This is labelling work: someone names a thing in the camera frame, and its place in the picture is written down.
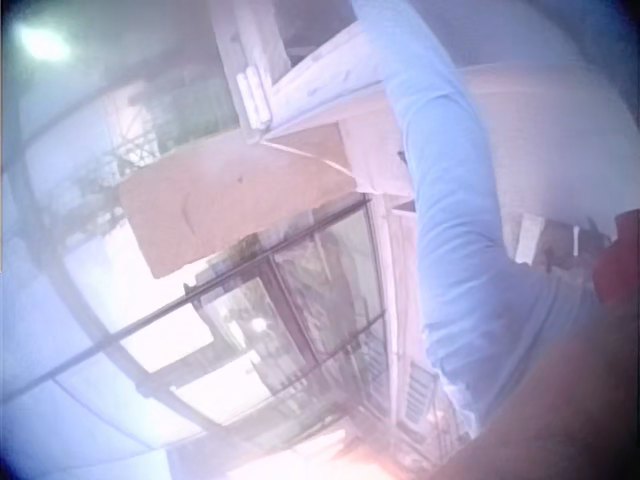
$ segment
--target person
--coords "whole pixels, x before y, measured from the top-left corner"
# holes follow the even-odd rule
[[[622,378],[623,387],[628,387],[623,388],[622,400],[615,395],[611,399],[606,392],[600,394],[597,389],[605,384],[613,382],[616,388],[619,385],[602,373],[609,372],[602,362],[609,365],[612,360],[594,358],[597,349],[590,351],[589,347],[595,345],[593,340],[598,336],[582,333],[585,329],[601,329],[601,324],[623,323],[626,326],[620,331],[628,335],[635,325],[633,315],[627,311],[622,316],[624,321],[594,320],[611,314],[592,290],[534,271],[509,258],[503,243],[488,137],[447,52],[406,0],[352,0],[352,4],[380,57],[385,90],[402,130],[413,182],[426,354],[472,436],[486,431],[477,439],[480,447],[474,440],[463,449],[472,453],[466,453],[467,457],[458,464],[472,468],[469,458],[500,463],[499,459],[511,454],[513,458],[527,457],[529,462],[525,463],[544,463],[544,452],[552,447],[541,446],[540,442],[553,438],[560,425],[570,421],[581,424],[596,415],[585,402],[602,400],[602,408],[617,410],[603,415],[624,412],[625,420],[633,418],[629,403],[632,377],[627,370],[611,374]],[[607,335],[620,340],[619,334],[610,329]],[[607,335],[598,341],[605,342]],[[629,338],[622,340],[627,342],[626,350],[622,349],[626,352],[624,362],[632,364],[637,349],[628,345]],[[585,372],[587,365],[600,368],[597,380]],[[577,398],[575,391],[567,391],[569,385],[588,395]],[[520,403],[524,401],[524,412],[519,405],[508,406],[516,402],[514,397]],[[570,408],[563,402],[576,402],[575,416],[570,420],[561,421],[563,414],[569,415]],[[551,419],[558,420],[557,428]],[[536,425],[545,425],[547,430]],[[616,428],[628,427],[616,423]],[[499,434],[482,440],[496,429]],[[567,435],[584,433],[581,427],[567,429]],[[596,429],[607,434],[602,437],[607,439],[612,438],[614,430]],[[528,452],[528,440],[523,435],[532,432],[538,437],[532,440],[534,448]],[[587,435],[589,441],[593,440],[591,433]],[[508,448],[509,439],[520,439],[522,443],[516,442],[514,450]],[[504,452],[487,448],[491,442],[493,447],[504,447]],[[567,447],[564,453],[571,453],[571,448]],[[469,478],[461,472],[468,475],[468,470],[454,469],[446,478]],[[513,473],[513,469],[504,469],[501,476],[519,478]],[[538,478],[520,473],[523,478]]]

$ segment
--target window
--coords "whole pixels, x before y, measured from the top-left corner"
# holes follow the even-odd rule
[[[333,353],[380,313],[373,259],[364,212],[275,255],[320,356]]]

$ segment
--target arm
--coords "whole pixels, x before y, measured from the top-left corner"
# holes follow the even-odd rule
[[[638,478],[639,298],[616,307],[550,348],[436,478]]]
[[[595,298],[507,256],[487,135],[446,52],[404,0],[354,0],[403,132],[418,214],[427,355],[477,433]]]

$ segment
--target ventilation grille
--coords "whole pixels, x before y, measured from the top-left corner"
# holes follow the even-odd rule
[[[389,404],[389,371],[384,342],[371,330],[366,334],[369,393],[378,413],[386,416]]]
[[[409,371],[409,388],[407,391],[407,405],[405,418],[420,425],[427,412],[436,386],[436,377],[415,362],[411,362]]]

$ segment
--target metal window frame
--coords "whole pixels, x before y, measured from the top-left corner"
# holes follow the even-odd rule
[[[181,297],[173,300],[172,302],[165,304],[164,306],[160,307],[156,311],[150,313],[149,315],[146,315],[145,317],[139,319],[138,321],[121,329],[118,332],[108,333],[106,331],[106,328],[100,321],[100,319],[95,315],[95,313],[91,311],[91,308],[88,306],[88,304],[86,304],[86,301],[82,302],[86,304],[85,306],[88,308],[88,312],[87,312],[87,308],[83,308],[81,310],[84,313],[90,312],[91,315],[84,315],[84,314],[75,315],[78,313],[77,309],[72,309],[71,311],[74,313],[74,317],[77,319],[78,323],[85,331],[87,331],[88,333],[94,332],[93,334],[90,335],[90,338],[92,338],[95,343],[91,347],[85,349],[84,351],[76,354],[75,356],[71,357],[67,361],[54,367],[47,373],[40,375],[35,379],[31,380],[21,388],[16,389],[13,392],[9,392],[7,395],[4,396],[2,403],[6,404],[18,398],[19,396],[24,395],[27,392],[37,388],[39,385],[47,381],[56,380],[57,377],[59,377],[66,371],[82,364],[83,362],[91,359],[92,357],[98,354],[104,353],[109,358],[109,360],[111,360],[115,364],[115,366],[118,369],[120,369],[127,377],[129,377],[136,383],[141,394],[153,395],[158,401],[165,404],[168,408],[175,411],[178,415],[181,415],[187,420],[195,423],[196,425],[201,427],[202,430],[204,431],[209,431],[209,432],[217,431],[222,433],[222,431],[227,430],[226,427],[222,427],[217,423],[213,422],[208,417],[200,414],[198,411],[193,409],[191,406],[187,405],[184,401],[182,401],[179,397],[177,397],[177,395],[175,395],[170,390],[167,390],[167,389],[156,390],[155,388],[153,388],[152,386],[153,382],[149,382],[150,375],[152,374],[144,370],[141,367],[141,365],[122,347],[120,342],[125,338],[128,338],[129,336],[135,334],[136,332],[144,329],[145,327],[151,325],[152,323],[155,323],[156,321],[160,320],[161,318],[168,315],[169,313],[174,312],[179,308],[186,306],[187,304],[196,302],[202,296],[210,293],[211,291],[215,290],[218,287],[223,286],[226,282],[232,281],[235,278],[239,278],[242,275],[246,276],[246,272],[249,272],[251,269],[256,269],[260,265],[271,264],[271,267],[273,267],[273,274],[275,276],[274,281],[276,281],[276,283],[278,283],[282,287],[282,292],[285,292],[285,296],[286,296],[285,302],[289,304],[289,307],[292,309],[292,311],[294,312],[294,315],[297,317],[296,323],[302,329],[301,330],[302,337],[305,338],[306,341],[308,342],[309,351],[313,352],[314,360],[315,360],[312,367],[309,369],[305,369],[299,378],[293,378],[288,385],[280,389],[281,391],[273,392],[274,397],[281,394],[282,392],[291,388],[291,386],[304,380],[306,377],[316,372],[318,369],[322,369],[327,362],[335,359],[335,357],[337,357],[339,354],[349,349],[350,346],[354,342],[356,342],[362,334],[364,334],[366,331],[371,329],[379,321],[384,321],[385,311],[384,311],[384,299],[383,297],[380,297],[381,311],[373,319],[371,319],[371,321],[365,327],[361,328],[356,332],[353,332],[349,338],[347,338],[344,342],[338,345],[332,355],[322,358],[322,360],[320,361],[316,356],[317,352],[314,352],[313,345],[307,338],[306,334],[304,333],[303,327],[300,324],[299,312],[291,302],[289,291],[286,288],[284,281],[278,272],[278,269],[276,268],[275,265],[273,265],[273,255],[282,250],[290,248],[296,244],[299,244],[305,240],[312,239],[318,232],[324,231],[325,229],[330,228],[331,226],[341,222],[342,220],[345,220],[346,218],[352,215],[355,215],[359,212],[363,212],[365,216],[365,223],[367,225],[367,230],[369,234],[369,241],[373,249],[372,254],[374,258],[372,259],[372,261],[374,262],[374,268],[376,270],[376,275],[378,277],[377,278],[378,290],[380,291],[380,288],[381,288],[380,287],[380,270],[378,266],[375,237],[371,235],[372,230],[370,225],[370,216],[368,212],[368,203],[369,203],[369,199],[362,198],[361,200],[340,210],[339,212],[335,212],[331,215],[328,215],[326,218],[318,222],[315,222],[311,226],[283,240],[282,242],[275,245],[274,247],[266,249],[264,252],[259,253],[254,258],[249,259],[240,265],[234,266],[233,268],[230,268],[228,271],[220,275],[217,275],[215,278],[207,282],[204,282],[202,285],[197,285],[193,288],[190,288]],[[58,265],[58,267],[60,268],[56,268],[55,269],[56,272],[58,270],[65,270],[64,273],[66,273],[66,269],[62,264]],[[81,299],[83,300],[82,295],[77,290],[77,287],[73,283],[72,279],[68,276],[68,274],[62,279],[58,277],[58,280],[60,280],[60,282],[54,283],[54,285],[56,286],[56,290],[60,290],[62,288],[64,292],[67,292],[67,293],[70,292],[73,294],[71,295],[72,299],[75,298],[76,296],[79,296],[80,298],[78,300],[81,300]],[[241,440],[243,443],[247,443],[248,446],[253,447],[251,445],[250,440],[247,440],[247,439],[238,439],[238,440]]]

